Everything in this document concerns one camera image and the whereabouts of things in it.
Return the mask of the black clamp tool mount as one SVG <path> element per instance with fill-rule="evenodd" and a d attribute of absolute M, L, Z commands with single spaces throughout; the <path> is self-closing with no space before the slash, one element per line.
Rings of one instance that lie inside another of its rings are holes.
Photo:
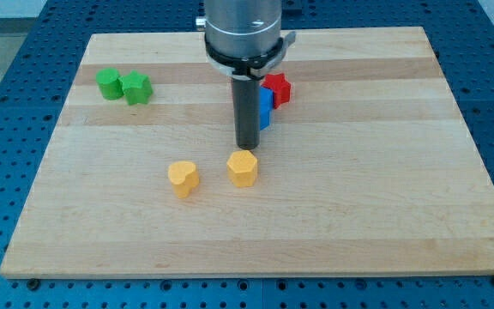
<path fill-rule="evenodd" d="M 288 47 L 296 41 L 296 32 L 291 31 L 285 37 L 279 37 L 269 51 L 252 58 L 227 56 L 216 51 L 207 38 L 204 39 L 208 61 L 221 74 L 240 81 L 260 81 L 282 62 Z"/>

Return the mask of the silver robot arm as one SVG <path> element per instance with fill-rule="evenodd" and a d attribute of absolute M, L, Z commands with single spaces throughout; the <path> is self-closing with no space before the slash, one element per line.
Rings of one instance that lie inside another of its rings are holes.
<path fill-rule="evenodd" d="M 260 142 L 260 81 L 284 59 L 296 33 L 281 35 L 281 0 L 205 0 L 204 42 L 212 66 L 231 79 L 236 144 Z"/>

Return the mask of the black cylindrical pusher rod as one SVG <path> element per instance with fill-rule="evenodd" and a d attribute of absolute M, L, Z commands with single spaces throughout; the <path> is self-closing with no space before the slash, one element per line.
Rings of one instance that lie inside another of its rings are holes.
<path fill-rule="evenodd" d="M 260 142 L 259 82 L 232 79 L 232 100 L 236 144 L 245 150 L 252 150 Z"/>

